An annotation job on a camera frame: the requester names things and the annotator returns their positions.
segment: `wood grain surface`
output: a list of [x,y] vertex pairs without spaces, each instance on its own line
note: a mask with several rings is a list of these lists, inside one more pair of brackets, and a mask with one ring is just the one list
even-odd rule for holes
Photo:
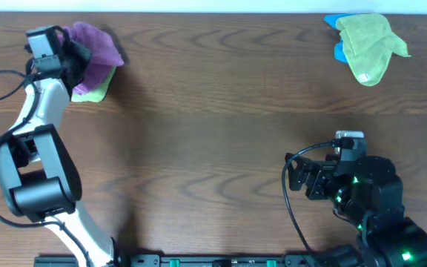
[[[71,104],[59,131],[94,220],[128,252],[282,254],[304,249],[282,198],[284,154],[336,130],[364,131],[369,153],[393,160],[406,215],[427,231],[427,16],[387,17],[412,57],[393,56],[372,88],[334,59],[323,15],[0,13],[0,69],[24,70],[30,28],[106,30],[126,65],[106,100]],[[0,96],[18,82],[1,76]],[[0,102],[0,134],[24,98]],[[290,197],[312,248],[354,243],[331,203]],[[48,230],[0,224],[0,266],[47,253],[68,250]]]

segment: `green light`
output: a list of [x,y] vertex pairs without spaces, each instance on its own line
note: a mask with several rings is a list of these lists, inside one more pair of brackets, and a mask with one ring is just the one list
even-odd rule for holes
[[413,256],[409,252],[405,252],[405,253],[401,254],[401,257],[403,257],[403,260],[405,260],[405,261],[413,260]]

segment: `white background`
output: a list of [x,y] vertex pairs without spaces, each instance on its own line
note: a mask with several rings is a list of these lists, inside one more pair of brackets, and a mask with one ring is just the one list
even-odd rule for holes
[[0,0],[0,11],[418,13],[426,0]]

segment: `green cloth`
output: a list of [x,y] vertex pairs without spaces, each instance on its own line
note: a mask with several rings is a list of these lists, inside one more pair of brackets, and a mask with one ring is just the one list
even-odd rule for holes
[[72,102],[100,102],[107,95],[108,85],[110,85],[111,78],[113,78],[113,74],[115,73],[116,67],[113,67],[111,72],[107,75],[105,80],[95,89],[90,91],[89,93],[84,93],[82,95],[78,95],[76,93],[72,94]]
[[361,14],[337,19],[343,51],[359,83],[376,85],[383,77],[391,54],[408,55],[406,43],[391,31],[388,19],[380,14]]

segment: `purple cloth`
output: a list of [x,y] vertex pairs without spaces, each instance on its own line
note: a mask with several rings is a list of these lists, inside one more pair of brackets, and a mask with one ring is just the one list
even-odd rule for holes
[[75,86],[74,93],[82,95],[90,92],[105,80],[113,67],[124,64],[111,36],[107,33],[85,22],[75,22],[73,27],[64,27],[64,30],[72,40],[92,51],[83,82]]

